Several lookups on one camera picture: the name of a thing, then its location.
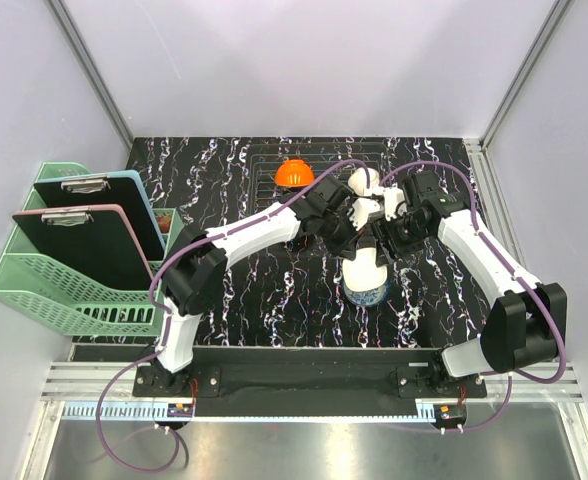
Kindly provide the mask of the white bowl dark blue outside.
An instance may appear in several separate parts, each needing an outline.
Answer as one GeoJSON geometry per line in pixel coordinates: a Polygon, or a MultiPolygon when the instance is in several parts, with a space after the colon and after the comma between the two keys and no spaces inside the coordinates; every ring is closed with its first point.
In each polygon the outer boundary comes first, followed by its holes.
{"type": "Polygon", "coordinates": [[[353,260],[342,260],[343,291],[357,307],[374,307],[387,298],[388,270],[376,261],[375,247],[360,248],[353,260]]]}

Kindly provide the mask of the orange bowl white inside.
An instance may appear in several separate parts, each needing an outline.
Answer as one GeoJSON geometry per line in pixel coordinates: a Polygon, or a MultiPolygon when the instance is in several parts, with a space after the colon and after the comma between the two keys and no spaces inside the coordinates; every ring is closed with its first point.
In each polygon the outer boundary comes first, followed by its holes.
{"type": "Polygon", "coordinates": [[[275,184],[286,188],[302,188],[314,181],[315,175],[312,168],[300,158],[285,160],[274,176],[275,184]]]}

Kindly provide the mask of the red patterned bowl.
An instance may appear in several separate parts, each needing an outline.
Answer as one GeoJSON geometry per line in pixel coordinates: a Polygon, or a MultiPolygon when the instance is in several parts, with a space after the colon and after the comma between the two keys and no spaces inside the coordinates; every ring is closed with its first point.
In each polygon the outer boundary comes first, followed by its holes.
{"type": "Polygon", "coordinates": [[[172,214],[161,214],[155,217],[157,226],[160,232],[163,235],[168,235],[170,233],[172,224],[173,224],[173,215],[172,214]]]}

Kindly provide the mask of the yellow floral scalloped bowl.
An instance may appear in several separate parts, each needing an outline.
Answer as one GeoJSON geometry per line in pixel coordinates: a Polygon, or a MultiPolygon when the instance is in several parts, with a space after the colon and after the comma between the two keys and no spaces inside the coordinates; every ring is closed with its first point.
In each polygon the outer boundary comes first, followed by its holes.
{"type": "Polygon", "coordinates": [[[372,168],[360,167],[348,179],[349,188],[359,197],[370,197],[379,184],[379,173],[372,168]]]}

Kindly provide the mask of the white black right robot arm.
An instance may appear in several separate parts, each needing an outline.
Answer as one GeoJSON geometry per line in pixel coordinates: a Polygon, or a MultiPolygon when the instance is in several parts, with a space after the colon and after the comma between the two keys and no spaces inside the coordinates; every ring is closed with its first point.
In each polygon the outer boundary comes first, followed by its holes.
{"type": "Polygon", "coordinates": [[[428,384],[440,396],[460,389],[464,377],[476,374],[527,374],[527,367],[550,360],[566,368],[567,295],[557,283],[542,283],[521,266],[481,221],[473,194],[448,193],[435,173],[407,176],[400,187],[384,183],[369,193],[382,201],[384,214],[372,224],[387,261],[438,239],[460,260],[491,306],[480,335],[444,348],[439,365],[428,371],[428,384]]]}

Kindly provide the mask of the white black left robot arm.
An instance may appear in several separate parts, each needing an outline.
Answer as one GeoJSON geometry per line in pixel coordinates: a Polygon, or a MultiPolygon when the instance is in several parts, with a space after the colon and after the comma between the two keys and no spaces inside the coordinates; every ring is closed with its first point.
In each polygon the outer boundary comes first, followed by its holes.
{"type": "Polygon", "coordinates": [[[223,278],[239,261],[273,245],[318,236],[334,256],[353,257],[358,229],[349,209],[355,193],[330,175],[233,224],[203,230],[185,226],[154,277],[163,300],[160,367],[155,384],[170,396],[189,386],[188,367],[203,314],[218,301],[223,278]]]}

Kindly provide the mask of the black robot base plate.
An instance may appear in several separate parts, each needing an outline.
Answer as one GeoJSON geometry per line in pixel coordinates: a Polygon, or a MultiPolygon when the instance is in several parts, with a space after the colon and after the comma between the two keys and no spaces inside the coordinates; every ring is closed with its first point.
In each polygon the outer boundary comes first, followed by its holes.
{"type": "Polygon", "coordinates": [[[466,398],[487,396],[484,381],[476,376],[437,384],[425,362],[383,363],[221,363],[195,362],[176,374],[163,374],[156,366],[136,370],[136,397],[180,397],[195,393],[223,398],[235,393],[342,392],[381,393],[403,399],[466,398]]]}

